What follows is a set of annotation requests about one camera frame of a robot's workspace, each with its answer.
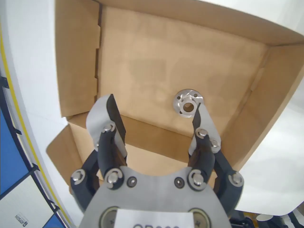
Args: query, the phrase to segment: white surface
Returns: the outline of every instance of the white surface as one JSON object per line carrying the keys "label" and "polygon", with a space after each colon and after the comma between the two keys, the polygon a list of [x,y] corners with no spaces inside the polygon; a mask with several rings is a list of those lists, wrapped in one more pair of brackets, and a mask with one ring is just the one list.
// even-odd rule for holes
{"label": "white surface", "polygon": [[194,228],[193,213],[148,212],[118,209],[114,228],[123,227]]}
{"label": "white surface", "polygon": [[[204,0],[248,12],[304,34],[303,0]],[[5,0],[13,64],[31,128],[50,179],[75,224],[81,213],[45,150],[64,128],[54,53],[54,0]],[[238,209],[283,215],[304,200],[304,83],[241,170]]]}
{"label": "white surface", "polygon": [[26,228],[41,228],[52,215],[52,209],[31,176],[0,201],[0,227],[23,227],[27,222]]}

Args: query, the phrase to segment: cardboard box flap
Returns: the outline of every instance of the cardboard box flap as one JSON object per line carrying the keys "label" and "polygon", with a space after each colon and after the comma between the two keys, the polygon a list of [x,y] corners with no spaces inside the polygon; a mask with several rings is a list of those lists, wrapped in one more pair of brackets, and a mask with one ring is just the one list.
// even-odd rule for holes
{"label": "cardboard box flap", "polygon": [[99,4],[92,0],[56,0],[55,10],[60,109],[62,116],[70,116],[89,111],[97,94]]}
{"label": "cardboard box flap", "polygon": [[304,75],[304,46],[272,47],[263,75],[240,115],[222,138],[234,169],[249,159],[290,101]]}
{"label": "cardboard box flap", "polygon": [[72,173],[82,167],[70,125],[67,125],[49,144],[47,155],[65,182],[70,185]]}
{"label": "cardboard box flap", "polygon": [[304,36],[262,18],[198,0],[96,0],[103,5],[177,19],[269,45],[304,41]]}

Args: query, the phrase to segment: logo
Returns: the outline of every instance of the logo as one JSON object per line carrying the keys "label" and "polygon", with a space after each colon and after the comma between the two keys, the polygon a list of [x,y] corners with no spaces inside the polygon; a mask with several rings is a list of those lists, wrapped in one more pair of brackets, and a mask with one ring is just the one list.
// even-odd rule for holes
{"label": "logo", "polygon": [[26,225],[29,223],[29,221],[21,213],[18,213],[15,218],[20,224],[22,224],[23,227],[26,227]]}

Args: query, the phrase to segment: bolt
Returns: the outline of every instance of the bolt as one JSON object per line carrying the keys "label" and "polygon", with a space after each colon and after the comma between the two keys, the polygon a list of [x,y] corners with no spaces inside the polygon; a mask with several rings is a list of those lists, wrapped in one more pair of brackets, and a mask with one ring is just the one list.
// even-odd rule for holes
{"label": "bolt", "polygon": [[73,175],[72,175],[72,178],[73,178],[73,181],[74,181],[74,182],[80,180],[81,177],[82,177],[82,176],[81,176],[80,171],[75,171],[75,172],[73,173]]}
{"label": "bolt", "polygon": [[217,144],[217,141],[216,140],[211,140],[211,144],[212,144],[212,147],[213,148],[217,148],[218,147],[218,144]]}
{"label": "bolt", "polygon": [[204,178],[201,174],[195,173],[193,175],[193,182],[196,186],[200,186],[204,182]]}
{"label": "bolt", "polygon": [[185,181],[181,177],[174,179],[174,184],[178,189],[182,189],[185,186]]}
{"label": "bolt", "polygon": [[137,179],[135,177],[129,177],[127,180],[127,186],[133,188],[137,184]]}
{"label": "bolt", "polygon": [[118,174],[117,174],[117,172],[112,172],[108,176],[108,183],[115,184],[117,181],[118,181]]}
{"label": "bolt", "polygon": [[206,131],[206,130],[203,129],[203,128],[199,128],[199,129],[196,130],[196,135],[197,135],[199,138],[204,139],[204,137],[205,137],[206,135],[208,135],[208,131]]}
{"label": "bolt", "polygon": [[239,173],[235,173],[232,175],[232,181],[235,183],[235,184],[240,184],[242,182],[242,176],[241,174]]}
{"label": "bolt", "polygon": [[104,131],[105,131],[105,132],[109,132],[109,131],[112,130],[112,128],[113,128],[113,125],[107,124],[107,125],[104,127]]}

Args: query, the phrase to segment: screw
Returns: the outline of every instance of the screw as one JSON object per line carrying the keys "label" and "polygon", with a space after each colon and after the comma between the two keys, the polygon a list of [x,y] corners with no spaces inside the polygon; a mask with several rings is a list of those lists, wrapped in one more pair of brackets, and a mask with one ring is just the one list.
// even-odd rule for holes
{"label": "screw", "polygon": [[204,178],[201,174],[195,173],[193,175],[193,182],[195,185],[200,186],[204,182]]}
{"label": "screw", "polygon": [[198,129],[196,130],[196,135],[197,135],[199,138],[204,139],[204,137],[208,135],[208,131],[206,131],[206,130],[203,129],[203,128],[198,128]]}
{"label": "screw", "polygon": [[81,173],[79,171],[75,171],[72,175],[73,181],[76,182],[78,180],[80,180],[81,178]]}
{"label": "screw", "polygon": [[127,180],[127,186],[133,188],[137,184],[137,179],[135,177],[129,177]]}
{"label": "screw", "polygon": [[236,187],[242,187],[244,184],[244,179],[239,172],[235,172],[232,175],[228,175],[228,179]]}
{"label": "screw", "polygon": [[185,181],[181,177],[177,177],[176,179],[174,179],[174,185],[178,189],[181,189],[185,186]]}
{"label": "screw", "polygon": [[86,172],[83,169],[75,170],[71,176],[74,185],[79,185],[85,178]]}
{"label": "screw", "polygon": [[236,184],[240,184],[242,182],[242,176],[240,174],[233,174],[232,175],[232,180]]}
{"label": "screw", "polygon": [[107,125],[104,127],[104,131],[105,131],[105,132],[109,132],[109,131],[111,131],[112,128],[113,128],[113,125],[107,124]]}
{"label": "screw", "polygon": [[115,184],[117,181],[118,181],[118,174],[117,174],[117,172],[112,172],[108,176],[108,183]]}
{"label": "screw", "polygon": [[212,144],[212,147],[213,148],[217,148],[218,147],[218,144],[217,144],[217,141],[216,140],[211,140],[211,144]]}

